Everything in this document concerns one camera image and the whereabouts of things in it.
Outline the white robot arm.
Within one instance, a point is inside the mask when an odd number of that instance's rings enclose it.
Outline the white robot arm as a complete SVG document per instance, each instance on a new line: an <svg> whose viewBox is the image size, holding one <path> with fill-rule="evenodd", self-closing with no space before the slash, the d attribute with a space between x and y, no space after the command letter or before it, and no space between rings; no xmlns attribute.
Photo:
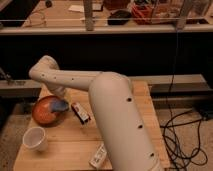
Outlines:
<svg viewBox="0 0 213 171"><path fill-rule="evenodd" d="M29 76L59 97L65 95L67 87L88 93L113 171L164 171L127 76L116 72L61 70L48 55L31 67Z"/></svg>

